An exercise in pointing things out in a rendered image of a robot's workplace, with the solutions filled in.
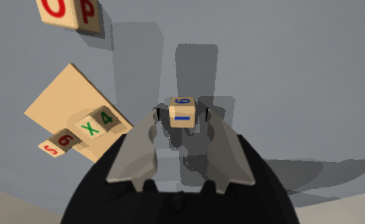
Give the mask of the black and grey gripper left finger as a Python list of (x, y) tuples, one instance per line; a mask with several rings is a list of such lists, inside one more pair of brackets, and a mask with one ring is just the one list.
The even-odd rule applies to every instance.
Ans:
[(142, 191), (144, 181), (157, 173), (153, 140), (158, 121), (155, 108), (111, 145), (76, 188), (60, 224), (87, 224), (114, 200)]

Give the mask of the tan mat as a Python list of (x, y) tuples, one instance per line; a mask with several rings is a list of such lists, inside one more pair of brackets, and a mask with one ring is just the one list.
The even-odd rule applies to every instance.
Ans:
[[(106, 135), (92, 140), (75, 123), (103, 105), (118, 122)], [(72, 148), (93, 162), (134, 127), (73, 63), (69, 63), (24, 114), (52, 134), (64, 128), (69, 130), (80, 139)]]

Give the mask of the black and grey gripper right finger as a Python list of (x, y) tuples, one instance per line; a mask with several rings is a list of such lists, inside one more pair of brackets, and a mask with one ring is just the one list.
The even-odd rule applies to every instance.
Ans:
[(282, 183), (249, 142), (213, 110), (206, 108), (205, 174), (216, 192), (248, 205), (267, 224), (300, 224)]

